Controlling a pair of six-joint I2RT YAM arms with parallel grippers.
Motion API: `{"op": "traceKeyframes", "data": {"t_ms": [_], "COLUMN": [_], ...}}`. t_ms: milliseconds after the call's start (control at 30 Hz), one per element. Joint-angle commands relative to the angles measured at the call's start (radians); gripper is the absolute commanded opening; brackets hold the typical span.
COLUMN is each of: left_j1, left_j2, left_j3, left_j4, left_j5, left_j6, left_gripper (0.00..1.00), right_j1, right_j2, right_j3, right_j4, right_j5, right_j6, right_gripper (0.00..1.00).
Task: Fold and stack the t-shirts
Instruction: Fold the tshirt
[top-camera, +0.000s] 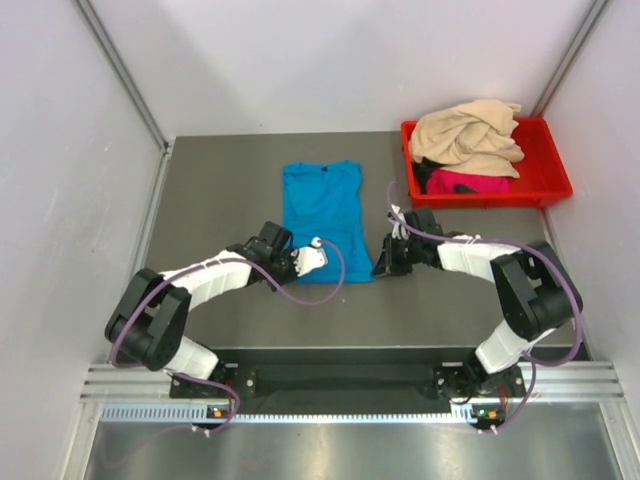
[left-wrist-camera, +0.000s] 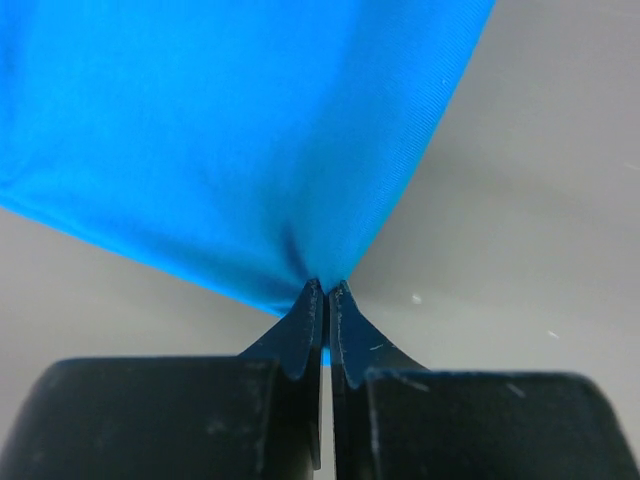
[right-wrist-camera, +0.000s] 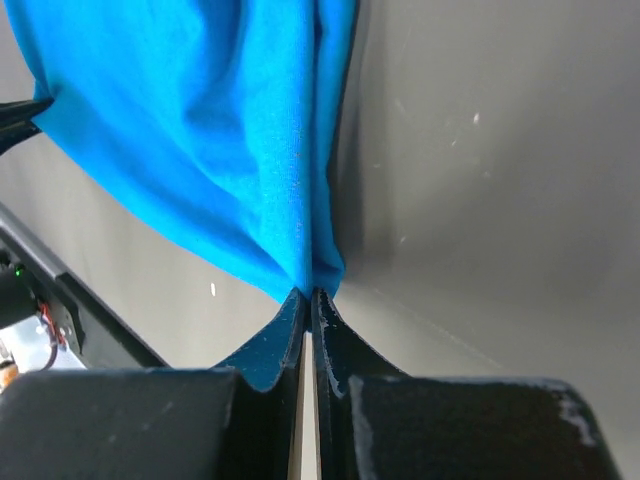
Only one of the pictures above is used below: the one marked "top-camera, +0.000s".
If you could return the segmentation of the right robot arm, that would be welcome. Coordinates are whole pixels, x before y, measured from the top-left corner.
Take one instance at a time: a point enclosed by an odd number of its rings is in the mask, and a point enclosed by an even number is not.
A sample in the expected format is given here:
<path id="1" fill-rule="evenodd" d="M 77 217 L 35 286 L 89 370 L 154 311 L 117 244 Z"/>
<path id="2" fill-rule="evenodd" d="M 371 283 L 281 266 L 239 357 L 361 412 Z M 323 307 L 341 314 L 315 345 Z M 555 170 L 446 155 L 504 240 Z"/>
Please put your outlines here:
<path id="1" fill-rule="evenodd" d="M 450 399 L 492 394 L 536 343 L 583 312 L 577 288 L 545 241 L 516 244 L 446 234 L 428 207 L 404 212 L 392 205 L 387 217 L 392 230 L 372 276 L 405 276 L 426 265 L 488 281 L 496 289 L 502 320 L 457 371 L 437 380 Z"/>

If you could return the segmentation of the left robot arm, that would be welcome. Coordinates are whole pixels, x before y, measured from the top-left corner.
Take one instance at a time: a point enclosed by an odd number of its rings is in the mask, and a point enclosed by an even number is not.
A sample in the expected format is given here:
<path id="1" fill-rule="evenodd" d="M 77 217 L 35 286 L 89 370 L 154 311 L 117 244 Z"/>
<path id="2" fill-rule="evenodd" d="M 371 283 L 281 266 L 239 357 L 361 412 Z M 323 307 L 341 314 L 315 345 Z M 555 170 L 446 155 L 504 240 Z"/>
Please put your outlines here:
<path id="1" fill-rule="evenodd" d="M 203 395 L 220 394 L 227 382 L 225 367 L 217 354 L 185 336 L 189 313 L 267 278 L 291 283 L 301 276 L 302 258 L 293 234 L 266 222 L 258 235 L 199 263 L 167 272 L 139 270 L 105 327 L 112 364 L 178 373 L 191 377 Z"/>

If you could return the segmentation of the blue t-shirt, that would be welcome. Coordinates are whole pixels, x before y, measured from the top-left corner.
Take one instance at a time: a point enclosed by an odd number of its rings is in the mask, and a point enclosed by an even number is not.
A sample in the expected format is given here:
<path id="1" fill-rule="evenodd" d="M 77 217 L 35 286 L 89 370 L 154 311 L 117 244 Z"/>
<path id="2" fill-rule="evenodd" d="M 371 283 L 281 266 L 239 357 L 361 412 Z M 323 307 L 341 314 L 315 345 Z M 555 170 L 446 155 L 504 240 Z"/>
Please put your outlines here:
<path id="1" fill-rule="evenodd" d="M 294 163 L 283 167 L 283 223 L 296 247 L 318 237 L 328 264 L 300 279 L 306 284 L 369 283 L 373 264 L 367 249 L 360 199 L 361 165 Z"/>

